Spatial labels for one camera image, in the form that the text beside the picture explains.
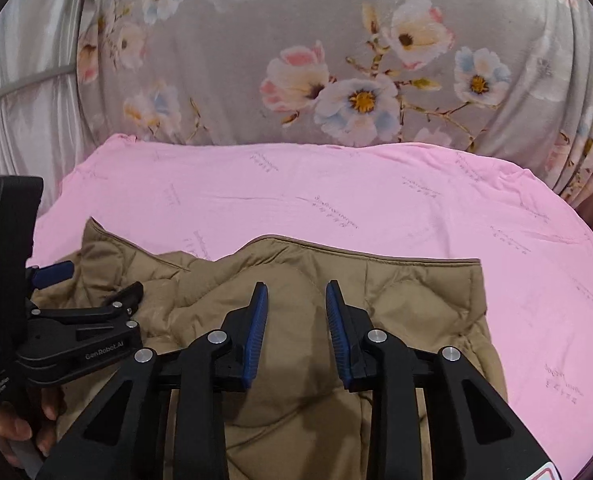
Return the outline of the person's left hand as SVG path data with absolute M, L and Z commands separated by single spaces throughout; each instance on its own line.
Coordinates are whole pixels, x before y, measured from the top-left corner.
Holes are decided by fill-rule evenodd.
M 34 437 L 31 425 L 20 417 L 9 404 L 0 405 L 0 452 L 6 461 L 16 468 L 22 468 L 21 462 L 12 451 L 10 443 L 35 439 L 43 456 L 48 456 L 57 442 L 57 420 L 66 409 L 64 394 L 60 388 L 42 390 L 42 411 L 47 422 Z

